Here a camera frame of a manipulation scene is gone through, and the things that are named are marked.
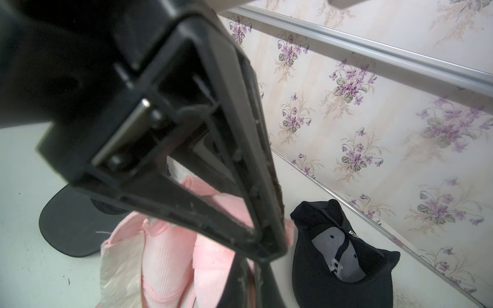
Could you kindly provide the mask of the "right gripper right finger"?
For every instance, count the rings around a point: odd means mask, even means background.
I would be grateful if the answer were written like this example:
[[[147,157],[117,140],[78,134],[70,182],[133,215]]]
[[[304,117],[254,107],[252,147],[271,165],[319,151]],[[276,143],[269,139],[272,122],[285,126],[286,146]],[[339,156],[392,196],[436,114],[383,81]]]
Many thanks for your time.
[[[270,264],[255,263],[254,284],[256,308],[286,307]]]

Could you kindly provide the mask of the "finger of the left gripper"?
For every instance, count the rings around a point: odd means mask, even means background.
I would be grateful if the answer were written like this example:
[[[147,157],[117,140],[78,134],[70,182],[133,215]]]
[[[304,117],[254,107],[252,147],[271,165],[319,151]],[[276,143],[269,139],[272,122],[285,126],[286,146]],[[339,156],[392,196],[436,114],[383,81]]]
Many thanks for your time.
[[[252,67],[217,18],[189,17],[146,69],[52,126],[40,154],[91,198],[166,219],[258,263],[287,251]]]

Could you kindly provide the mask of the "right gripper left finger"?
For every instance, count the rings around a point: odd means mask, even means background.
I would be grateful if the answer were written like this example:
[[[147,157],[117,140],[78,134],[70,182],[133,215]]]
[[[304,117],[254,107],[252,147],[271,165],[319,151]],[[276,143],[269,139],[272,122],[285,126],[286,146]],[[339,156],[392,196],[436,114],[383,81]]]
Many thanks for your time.
[[[249,280],[250,268],[247,259],[236,255],[217,308],[249,307]]]

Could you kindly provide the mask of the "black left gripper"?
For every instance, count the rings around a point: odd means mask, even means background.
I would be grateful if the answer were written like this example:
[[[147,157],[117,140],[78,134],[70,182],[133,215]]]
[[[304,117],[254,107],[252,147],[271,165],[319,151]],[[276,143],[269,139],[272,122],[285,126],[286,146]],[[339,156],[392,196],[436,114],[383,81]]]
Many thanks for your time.
[[[2,1],[1,127],[70,119],[111,66],[140,71],[157,44],[214,1]]]

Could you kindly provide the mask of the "pink cap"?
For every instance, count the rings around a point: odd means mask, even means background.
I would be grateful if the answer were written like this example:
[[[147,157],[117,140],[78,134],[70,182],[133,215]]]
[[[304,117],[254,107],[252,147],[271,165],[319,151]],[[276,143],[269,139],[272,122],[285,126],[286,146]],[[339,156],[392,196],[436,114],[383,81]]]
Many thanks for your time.
[[[216,307],[235,252],[132,212],[101,245],[99,307]]]

